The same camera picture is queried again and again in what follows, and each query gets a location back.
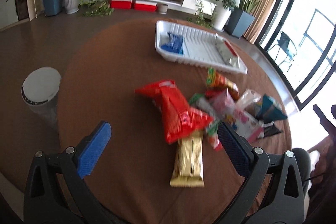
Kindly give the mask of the teal snack packet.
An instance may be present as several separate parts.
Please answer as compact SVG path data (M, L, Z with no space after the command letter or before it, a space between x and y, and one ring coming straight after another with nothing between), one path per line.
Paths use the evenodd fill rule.
M255 118L264 123L275 121L283 121L288 119L288 116L283 112L281 104L264 94L259 102L254 104Z

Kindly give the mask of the gold snack packet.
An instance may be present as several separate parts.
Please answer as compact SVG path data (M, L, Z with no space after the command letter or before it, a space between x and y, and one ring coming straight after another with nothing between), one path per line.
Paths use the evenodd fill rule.
M175 188L202 188L205 186L202 130L196 130L188 137L179 139L170 186Z

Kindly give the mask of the red white fruit packet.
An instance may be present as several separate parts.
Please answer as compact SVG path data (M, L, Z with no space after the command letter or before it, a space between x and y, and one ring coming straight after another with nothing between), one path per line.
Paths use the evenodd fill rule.
M220 151L223 148L218 137L218 127L220 123L220 120L216 120L206 127L207 141L215 151Z

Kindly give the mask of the pink cartoon snack packet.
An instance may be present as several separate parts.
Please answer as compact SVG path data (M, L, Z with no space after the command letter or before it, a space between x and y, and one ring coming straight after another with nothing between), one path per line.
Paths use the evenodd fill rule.
M228 90L210 99L210 104L221 121L227 122L239 136L250 143L264 137L264 129L259 121L237 107Z

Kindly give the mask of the white red snack packet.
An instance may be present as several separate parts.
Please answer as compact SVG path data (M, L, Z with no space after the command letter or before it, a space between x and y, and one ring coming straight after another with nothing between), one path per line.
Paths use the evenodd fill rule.
M216 42L215 47L226 65L240 68L239 56L228 41Z

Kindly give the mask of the orange green snack packet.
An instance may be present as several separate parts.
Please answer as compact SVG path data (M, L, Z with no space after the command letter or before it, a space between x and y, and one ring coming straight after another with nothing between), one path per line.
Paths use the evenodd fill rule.
M214 68L208 69L207 79L206 79L207 91L205 95L207 98L213 98L224 90L228 90L234 101L240 98L239 89L235 83L233 83L228 78L221 75Z

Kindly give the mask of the green-edged seed packet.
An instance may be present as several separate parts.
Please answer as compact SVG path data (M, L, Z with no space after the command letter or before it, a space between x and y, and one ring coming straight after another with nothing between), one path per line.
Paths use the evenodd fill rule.
M211 116L217 116L216 111L214 110L212 105L209 103L209 101L206 99L204 94L195 93L189 99L189 104L199 110L202 110L203 112Z

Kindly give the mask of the large red snack packet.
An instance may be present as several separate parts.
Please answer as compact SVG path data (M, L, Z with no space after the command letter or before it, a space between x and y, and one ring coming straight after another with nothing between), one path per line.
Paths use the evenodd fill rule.
M151 83L134 92L152 99L161 110L165 141L169 144L206 128L214 121L209 114L190 106L173 80Z

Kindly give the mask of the blue roll cake packet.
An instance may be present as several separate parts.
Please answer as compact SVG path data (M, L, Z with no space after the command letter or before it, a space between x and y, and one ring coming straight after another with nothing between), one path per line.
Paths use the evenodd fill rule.
M168 42L161 45L161 49L170 53L183 55L184 37L182 35L174 34L172 32L168 32L167 35Z

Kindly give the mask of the clear pinkish snack packet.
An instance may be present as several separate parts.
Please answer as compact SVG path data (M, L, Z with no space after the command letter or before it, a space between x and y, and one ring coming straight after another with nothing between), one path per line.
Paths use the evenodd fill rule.
M254 90L246 89L236 102L236 106L242 110L249 105L258 102L261 99L261 94Z

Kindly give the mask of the balcony chair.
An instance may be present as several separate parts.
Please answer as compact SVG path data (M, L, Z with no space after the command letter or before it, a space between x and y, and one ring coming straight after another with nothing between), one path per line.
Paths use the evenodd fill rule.
M289 64L289 68L291 67L294 58L297 56L297 47L292 39L284 32L280 31L280 34L271 44L270 48L266 51L267 53L276 52L276 55L273 61L277 64L277 66L283 64Z

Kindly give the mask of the white plastic tray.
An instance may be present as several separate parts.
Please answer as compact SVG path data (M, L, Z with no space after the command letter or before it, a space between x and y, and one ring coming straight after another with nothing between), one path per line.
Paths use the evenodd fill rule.
M161 49L161 45L168 42L168 32L184 37L183 55L170 53ZM218 34L164 20L157 21L155 26L155 49L165 60L181 64L195 65L197 67L212 67L221 72L246 75L248 73L248 68L236 50L235 51L239 56L240 68L234 68L224 63L215 47L215 43L222 40L228 41Z

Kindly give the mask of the small beige pot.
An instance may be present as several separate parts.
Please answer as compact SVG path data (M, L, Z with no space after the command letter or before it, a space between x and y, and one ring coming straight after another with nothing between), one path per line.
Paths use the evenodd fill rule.
M160 3L157 7L157 12L162 15L166 15L168 11L168 5Z

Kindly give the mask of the red storage box left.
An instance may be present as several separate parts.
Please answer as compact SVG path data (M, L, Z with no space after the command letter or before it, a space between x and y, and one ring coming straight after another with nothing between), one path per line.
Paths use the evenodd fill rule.
M132 9L133 0L110 0L111 9Z

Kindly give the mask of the red storage box right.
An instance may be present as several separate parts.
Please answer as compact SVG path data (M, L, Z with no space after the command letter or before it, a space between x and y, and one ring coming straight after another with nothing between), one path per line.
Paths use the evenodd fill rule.
M156 12L157 3L151 1L135 0L133 8L138 11Z

